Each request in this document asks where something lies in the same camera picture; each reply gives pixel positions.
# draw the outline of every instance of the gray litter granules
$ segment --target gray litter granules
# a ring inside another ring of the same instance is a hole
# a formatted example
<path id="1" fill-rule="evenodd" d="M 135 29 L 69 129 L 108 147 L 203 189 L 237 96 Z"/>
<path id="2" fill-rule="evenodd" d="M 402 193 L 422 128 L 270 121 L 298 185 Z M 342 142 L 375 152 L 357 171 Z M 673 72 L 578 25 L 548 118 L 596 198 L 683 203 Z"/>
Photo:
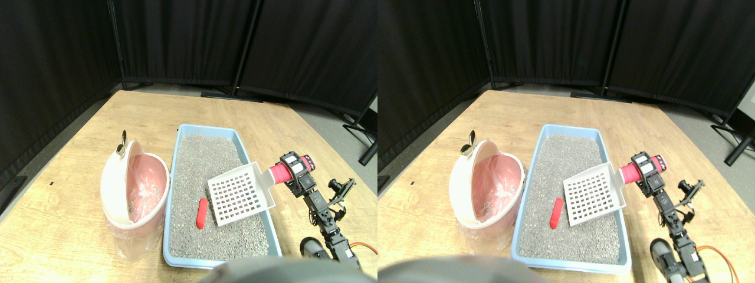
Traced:
<path id="1" fill-rule="evenodd" d="M 178 146 L 173 179 L 170 249 L 174 257 L 233 260 L 267 255 L 267 236 L 260 215 L 217 226 L 207 180 L 241 166 L 236 146 L 225 137 L 188 134 Z M 205 228 L 196 227 L 199 199 L 209 206 Z"/>
<path id="2" fill-rule="evenodd" d="M 527 207 L 520 233 L 519 254 L 524 257 L 618 264 L 618 227 L 614 214 L 569 226 L 566 205 L 556 229 L 550 215 L 556 198 L 564 197 L 563 181 L 600 165 L 595 140 L 563 134 L 549 136 L 538 156 L 537 172 L 530 176 Z"/>

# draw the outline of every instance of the litter scoop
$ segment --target litter scoop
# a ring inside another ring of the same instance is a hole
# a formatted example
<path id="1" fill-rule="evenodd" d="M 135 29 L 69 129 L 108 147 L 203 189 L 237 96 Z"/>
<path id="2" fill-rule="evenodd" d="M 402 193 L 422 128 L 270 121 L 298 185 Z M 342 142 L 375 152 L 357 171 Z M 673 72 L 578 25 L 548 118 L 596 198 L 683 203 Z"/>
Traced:
<path id="1" fill-rule="evenodd" d="M 637 160 L 638 163 L 647 160 L 645 157 L 642 158 L 644 159 Z M 653 156 L 651 160 L 658 170 L 667 169 L 663 156 Z M 611 162 L 606 162 L 564 180 L 569 225 L 574 226 L 627 206 L 621 188 L 624 184 L 640 180 L 640 174 L 645 174 L 651 169 L 652 166 L 638 169 L 635 164 L 630 163 L 614 172 Z"/>
<path id="2" fill-rule="evenodd" d="M 302 159 L 309 171 L 315 170 L 314 161 L 308 155 Z M 304 169 L 293 168 L 297 173 Z M 207 181 L 212 200 L 212 211 L 218 226 L 258 214 L 276 206 L 270 188 L 291 180 L 291 172 L 284 164 L 278 164 L 260 172 L 257 162 L 242 165 Z"/>

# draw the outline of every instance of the metal stand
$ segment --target metal stand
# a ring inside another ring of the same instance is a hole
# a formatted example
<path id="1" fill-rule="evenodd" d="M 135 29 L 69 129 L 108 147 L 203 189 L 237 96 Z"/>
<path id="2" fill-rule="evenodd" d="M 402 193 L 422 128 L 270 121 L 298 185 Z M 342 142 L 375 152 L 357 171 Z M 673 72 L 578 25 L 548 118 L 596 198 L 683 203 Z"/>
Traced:
<path id="1" fill-rule="evenodd" d="M 713 128 L 714 131 L 716 131 L 718 134 L 721 134 L 718 130 L 727 131 L 731 133 L 732 135 L 740 135 L 743 137 L 743 140 L 737 145 L 737 147 L 734 148 L 734 151 L 732 153 L 729 153 L 729 156 L 726 156 L 726 159 L 723 160 L 723 163 L 726 163 L 728 166 L 732 166 L 735 161 L 737 161 L 737 158 L 739 158 L 740 155 L 744 152 L 745 149 L 747 149 L 748 146 L 755 146 L 753 144 L 753 141 L 755 141 L 755 129 L 750 131 L 749 134 L 744 134 L 738 131 L 734 131 L 729 128 L 724 128 L 719 125 L 711 125 L 711 128 Z"/>
<path id="2" fill-rule="evenodd" d="M 480 6 L 479 0 L 474 1 L 474 11 L 477 15 L 477 24 L 479 25 L 479 31 L 482 35 L 482 46 L 485 47 L 485 58 L 488 60 L 488 73 L 490 74 L 490 88 L 495 88 L 495 80 L 493 79 L 493 59 L 490 58 L 490 49 L 488 48 L 488 37 L 485 35 L 485 22 L 482 20 L 482 6 Z"/>
<path id="3" fill-rule="evenodd" d="M 623 102 L 623 103 L 632 103 L 632 100 L 628 100 L 625 98 L 603 96 L 601 94 L 588 94 L 584 92 L 572 92 L 572 95 L 570 97 L 584 98 L 584 99 L 589 99 L 589 100 L 607 100 L 607 101 L 616 101 L 616 102 Z"/>
<path id="4" fill-rule="evenodd" d="M 257 32 L 257 24 L 260 22 L 260 16 L 262 14 L 262 4 L 264 0 L 257 0 L 257 3 L 254 5 L 254 12 L 253 16 L 251 18 L 251 22 L 249 23 L 249 32 L 247 32 L 246 35 L 246 42 L 244 43 L 244 51 L 242 52 L 241 60 L 239 61 L 239 65 L 236 67 L 236 78 L 233 79 L 233 86 L 230 94 L 218 94 L 214 92 L 202 92 L 200 95 L 201 97 L 209 97 L 209 98 L 220 98 L 220 99 L 228 99 L 228 100 L 244 100 L 244 101 L 253 101 L 253 102 L 262 102 L 262 99 L 259 97 L 240 97 L 237 96 L 237 93 L 239 92 L 239 86 L 241 84 L 241 75 L 244 72 L 244 65 L 246 65 L 246 59 L 249 57 L 249 52 L 251 51 L 251 43 L 254 41 L 254 34 Z"/>
<path id="5" fill-rule="evenodd" d="M 622 0 L 621 3 L 619 3 L 619 12 L 618 12 L 618 19 L 616 20 L 616 29 L 614 29 L 614 36 L 611 42 L 611 51 L 608 56 L 608 62 L 606 63 L 606 71 L 604 72 L 604 75 L 603 75 L 603 82 L 600 84 L 600 92 L 597 92 L 596 94 L 572 92 L 571 97 L 632 103 L 632 101 L 628 99 L 619 98 L 619 97 L 609 97 L 606 93 L 609 89 L 609 79 L 611 78 L 611 70 L 613 69 L 613 64 L 616 59 L 616 50 L 618 49 L 618 41 L 621 38 L 621 31 L 624 29 L 624 18 L 627 15 L 628 5 L 629 5 L 629 1 L 627 0 Z"/>
<path id="6" fill-rule="evenodd" d="M 372 156 L 374 156 L 375 153 L 378 153 L 378 139 L 377 139 L 378 133 L 375 133 L 373 131 L 369 131 L 366 129 L 354 127 L 352 125 L 344 125 L 344 128 L 346 129 L 346 131 L 349 131 L 351 134 L 354 134 L 351 131 L 351 130 L 354 130 L 354 131 L 360 131 L 364 133 L 365 135 L 372 135 L 375 138 L 375 141 L 372 142 L 369 148 L 367 148 L 367 152 L 365 152 L 365 154 L 363 154 L 362 157 L 359 158 L 359 163 L 362 166 L 367 166 L 367 164 L 370 162 L 370 159 L 372 159 Z"/>

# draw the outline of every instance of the metal clip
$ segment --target metal clip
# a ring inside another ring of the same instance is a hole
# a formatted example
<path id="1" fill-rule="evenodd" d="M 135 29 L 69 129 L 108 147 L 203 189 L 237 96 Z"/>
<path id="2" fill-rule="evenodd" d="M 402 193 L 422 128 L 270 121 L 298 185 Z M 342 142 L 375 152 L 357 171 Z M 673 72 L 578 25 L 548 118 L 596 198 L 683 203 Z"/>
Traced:
<path id="1" fill-rule="evenodd" d="M 471 154 L 472 151 L 474 151 L 474 142 L 475 142 L 475 140 L 474 140 L 474 130 L 472 130 L 472 132 L 470 133 L 470 137 L 469 137 L 469 143 L 463 145 L 461 147 L 461 150 L 459 151 L 459 153 L 461 153 L 464 156 L 469 156 L 469 154 Z"/>
<path id="2" fill-rule="evenodd" d="M 123 130 L 123 135 L 121 136 L 121 144 L 118 145 L 116 152 L 120 156 L 123 156 L 126 153 L 126 130 Z"/>

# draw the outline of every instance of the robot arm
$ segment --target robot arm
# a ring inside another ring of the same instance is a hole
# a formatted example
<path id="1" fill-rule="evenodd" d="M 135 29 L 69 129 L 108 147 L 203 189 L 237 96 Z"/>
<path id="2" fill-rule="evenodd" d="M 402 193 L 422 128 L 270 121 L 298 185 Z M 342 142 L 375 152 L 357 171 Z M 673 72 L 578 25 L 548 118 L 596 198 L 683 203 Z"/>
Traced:
<path id="1" fill-rule="evenodd" d="M 660 160 L 661 166 L 665 166 L 662 158 Z M 675 205 L 666 193 L 664 189 L 666 183 L 661 178 L 660 170 L 651 161 L 650 155 L 640 152 L 632 157 L 632 163 L 639 168 L 642 175 L 642 178 L 636 182 L 637 186 L 643 191 L 646 198 L 653 197 L 653 202 L 658 208 L 658 214 L 661 218 L 661 226 L 668 228 L 669 237 L 673 241 L 673 249 L 676 250 L 681 259 L 681 262 L 677 262 L 668 242 L 662 238 L 657 238 L 650 244 L 650 253 L 655 266 L 670 283 L 684 282 L 686 276 L 690 276 L 694 280 L 693 282 L 709 282 L 705 263 L 698 256 L 695 243 L 687 235 L 687 230 L 684 229 L 684 224 L 692 221 L 695 216 L 695 210 L 692 209 L 690 213 L 684 214 L 683 220 L 680 220 L 676 214 L 678 211 L 676 208 L 679 206 L 686 205 L 692 208 L 692 197 L 700 191 L 705 182 L 699 180 L 694 186 L 690 186 L 684 180 L 679 182 L 679 189 L 684 192 L 685 197 L 678 205 Z"/>
<path id="2" fill-rule="evenodd" d="M 294 196 L 304 197 L 304 202 L 310 209 L 310 221 L 313 225 L 319 226 L 320 234 L 325 239 L 325 246 L 330 250 L 334 260 L 338 260 L 349 266 L 361 269 L 359 258 L 351 251 L 349 240 L 341 234 L 336 221 L 339 221 L 346 214 L 344 207 L 344 197 L 354 186 L 354 179 L 341 184 L 335 179 L 328 183 L 328 187 L 335 191 L 333 199 L 326 201 L 320 191 L 315 189 L 317 184 L 310 175 L 310 169 L 314 169 L 314 162 L 307 156 L 301 158 L 296 152 L 289 152 L 281 156 L 279 164 L 283 164 L 291 174 L 291 180 L 285 182 L 288 189 Z M 330 207 L 339 204 L 343 207 L 340 211 L 331 213 Z M 328 253 L 322 249 L 322 245 L 314 238 L 305 238 L 300 244 L 300 252 L 305 257 L 318 257 L 329 259 Z"/>

